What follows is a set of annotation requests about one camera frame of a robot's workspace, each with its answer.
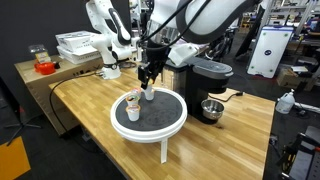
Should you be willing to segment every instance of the metal bowl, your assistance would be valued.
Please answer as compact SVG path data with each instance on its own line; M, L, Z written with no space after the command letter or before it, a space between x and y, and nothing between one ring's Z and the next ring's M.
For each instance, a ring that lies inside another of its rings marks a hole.
M201 102L201 107L203 109L202 115L211 120L218 120L224 110L223 104L212 99L206 99Z

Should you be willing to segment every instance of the small cup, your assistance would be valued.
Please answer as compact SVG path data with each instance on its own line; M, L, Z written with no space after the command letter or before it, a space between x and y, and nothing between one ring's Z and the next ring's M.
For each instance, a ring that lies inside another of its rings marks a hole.
M134 104L138 104L139 103L139 96L136 95L136 94L129 94L127 97L126 97L126 101L128 103L128 105L134 105Z
M140 87L136 87L131 89L131 94L136 94L137 96L139 96L139 98L141 98L141 88Z
M138 104L129 105L126 108L130 121L137 121L140 117L140 106Z
M144 95L146 96L146 100L151 101L154 98L154 92L155 90L153 88L151 88L150 90L146 90L144 91Z

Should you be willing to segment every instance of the white table leg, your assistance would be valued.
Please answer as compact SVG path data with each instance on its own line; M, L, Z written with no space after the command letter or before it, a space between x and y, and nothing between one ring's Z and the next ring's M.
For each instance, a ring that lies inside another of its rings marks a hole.
M168 139L161 141L161 163L167 162Z

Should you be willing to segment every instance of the black coffee maker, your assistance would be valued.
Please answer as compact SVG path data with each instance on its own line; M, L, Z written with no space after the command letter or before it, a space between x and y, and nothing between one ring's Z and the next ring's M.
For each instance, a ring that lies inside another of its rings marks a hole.
M232 68L226 64L191 57L179 67L167 62L165 70L183 74L183 77L173 81L174 91L185 98L188 113L203 123L213 124L202 115L201 102L208 98L208 93L220 94L226 91L229 77L233 75Z

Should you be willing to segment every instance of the spray bottle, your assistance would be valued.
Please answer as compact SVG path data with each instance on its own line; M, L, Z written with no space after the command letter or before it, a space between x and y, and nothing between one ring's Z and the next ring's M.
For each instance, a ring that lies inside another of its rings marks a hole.
M281 114L288 114L295 103L293 97L294 90L291 89L291 92L285 93L280 99L278 99L278 104L276 110Z

